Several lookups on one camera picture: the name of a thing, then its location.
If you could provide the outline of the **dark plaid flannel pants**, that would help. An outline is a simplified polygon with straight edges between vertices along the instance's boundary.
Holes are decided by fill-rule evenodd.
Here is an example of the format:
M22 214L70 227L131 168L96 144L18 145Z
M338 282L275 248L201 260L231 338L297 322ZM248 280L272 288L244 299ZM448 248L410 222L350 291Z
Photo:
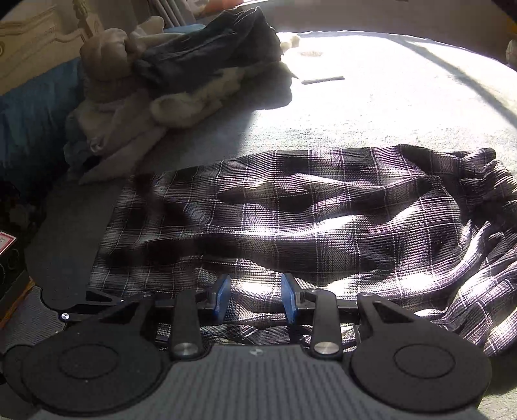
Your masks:
M488 355L516 341L516 180L491 149L274 151L138 174L90 287L172 297L231 279L206 341L288 339L280 278L340 299L374 293Z

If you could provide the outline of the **white fleece garment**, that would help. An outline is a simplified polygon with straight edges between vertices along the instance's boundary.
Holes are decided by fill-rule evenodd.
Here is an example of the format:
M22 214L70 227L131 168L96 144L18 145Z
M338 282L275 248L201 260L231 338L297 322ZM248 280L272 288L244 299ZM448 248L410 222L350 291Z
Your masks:
M160 96L151 103L150 112L162 126L187 129L228 104L246 110L278 108L290 103L295 78L283 62L224 68L192 92Z

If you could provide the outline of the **white flat card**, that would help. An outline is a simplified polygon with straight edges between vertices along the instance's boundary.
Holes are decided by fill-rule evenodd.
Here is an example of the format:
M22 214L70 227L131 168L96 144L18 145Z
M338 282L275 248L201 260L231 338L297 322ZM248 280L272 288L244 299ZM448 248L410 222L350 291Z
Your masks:
M324 77L324 78L318 78L318 79L304 79L301 81L302 85L314 85L318 83L325 83L325 82L332 82L332 81L340 81L345 80L345 77L342 75L339 76L332 76L332 77Z

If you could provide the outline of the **blue duvet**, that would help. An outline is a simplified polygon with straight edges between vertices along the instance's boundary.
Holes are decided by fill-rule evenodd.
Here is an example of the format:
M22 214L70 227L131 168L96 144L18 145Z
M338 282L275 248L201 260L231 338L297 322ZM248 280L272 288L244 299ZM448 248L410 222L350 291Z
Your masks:
M1 180L42 180L66 169L68 115L84 100L79 58L29 79L1 96Z

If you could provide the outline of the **dark navy garment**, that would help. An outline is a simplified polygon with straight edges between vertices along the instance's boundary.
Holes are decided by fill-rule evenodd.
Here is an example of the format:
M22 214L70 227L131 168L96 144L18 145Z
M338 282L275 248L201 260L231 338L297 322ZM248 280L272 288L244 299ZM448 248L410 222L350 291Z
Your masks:
M260 8L225 10L200 31L147 49L132 70L154 94L192 92L224 68L280 60L276 31Z

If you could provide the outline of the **beige hooded sweatshirt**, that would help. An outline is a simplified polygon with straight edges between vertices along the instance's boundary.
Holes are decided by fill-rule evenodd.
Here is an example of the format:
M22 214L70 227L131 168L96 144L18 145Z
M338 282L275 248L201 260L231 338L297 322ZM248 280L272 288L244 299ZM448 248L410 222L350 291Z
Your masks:
M108 28L90 38L80 49L87 99L107 103L138 89L132 63L150 47L165 42L165 21L151 16L128 33Z

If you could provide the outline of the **cream wooden headboard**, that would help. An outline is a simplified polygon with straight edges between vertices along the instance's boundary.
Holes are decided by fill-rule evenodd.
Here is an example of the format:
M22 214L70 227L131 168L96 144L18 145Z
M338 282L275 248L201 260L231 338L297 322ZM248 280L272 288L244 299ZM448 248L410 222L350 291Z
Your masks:
M103 30L86 1L72 2L77 29L66 33L53 5L21 21L1 24L1 93L80 56L80 48Z

